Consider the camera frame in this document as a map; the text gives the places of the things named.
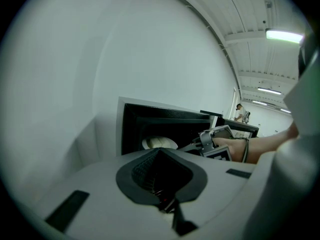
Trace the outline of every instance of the fluorescent light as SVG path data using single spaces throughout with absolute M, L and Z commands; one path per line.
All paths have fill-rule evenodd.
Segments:
M 302 34 L 295 34 L 278 30 L 267 30 L 265 32 L 267 39 L 278 39 L 299 44 L 304 37 Z
M 278 94 L 278 95 L 280 95 L 280 94 L 281 94 L 281 92 L 280 92 L 280 91 L 277 91 L 277 90 L 270 90 L 270 89 L 261 88 L 261 87 L 258 87 L 258 90 L 259 90 L 259 91 L 263 91 L 263 92 L 267 92 L 267 93 L 272 93 L 272 94 Z
M 281 111 L 284 111 L 284 112 L 287 112 L 287 113 L 291 113 L 290 111 L 288 111 L 288 110 L 285 110 L 285 109 L 280 109 Z
M 263 103 L 263 102 L 260 102 L 260 101 L 255 101 L 255 100 L 253 100 L 252 102 L 257 103 L 257 104 L 261 104 L 261 105 L 265 105 L 265 106 L 267 106 L 267 104 L 266 104 L 266 103 Z

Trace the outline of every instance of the white ceiling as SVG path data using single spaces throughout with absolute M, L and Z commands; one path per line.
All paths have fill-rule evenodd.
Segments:
M 299 9 L 290 0 L 187 1 L 208 21 L 225 47 L 242 99 L 286 108 L 283 98 L 298 81 L 299 45 L 266 39 L 265 29 L 304 34 L 306 21 Z M 257 87 L 283 94 L 265 93 Z

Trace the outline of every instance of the person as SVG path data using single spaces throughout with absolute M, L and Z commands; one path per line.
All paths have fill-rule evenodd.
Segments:
M 237 121 L 237 122 L 240 122 L 240 123 L 243 123 L 243 119 L 244 119 L 244 116 L 246 114 L 246 109 L 239 103 L 238 105 L 236 105 L 236 109 L 235 110 L 239 110 L 239 116 L 236 117 L 234 119 L 234 121 Z
M 261 138 L 250 138 L 246 162 L 249 164 L 256 164 L 262 154 L 277 150 L 282 143 L 298 137 L 298 134 L 298 129 L 293 122 L 287 130 L 275 135 Z M 227 145 L 232 161 L 242 161 L 247 142 L 246 139 L 213 138 L 212 141 L 218 146 Z

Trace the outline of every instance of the white round object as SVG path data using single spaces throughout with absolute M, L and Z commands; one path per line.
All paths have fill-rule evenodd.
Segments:
M 168 148 L 176 150 L 177 143 L 172 139 L 163 136 L 150 136 L 142 140 L 142 146 L 145 150 L 154 148 Z

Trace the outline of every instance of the backpack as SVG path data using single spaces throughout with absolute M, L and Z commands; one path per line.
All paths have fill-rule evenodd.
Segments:
M 249 119 L 250 119 L 250 112 L 249 111 L 246 111 L 242 117 L 242 122 L 244 124 L 247 124 L 249 122 Z

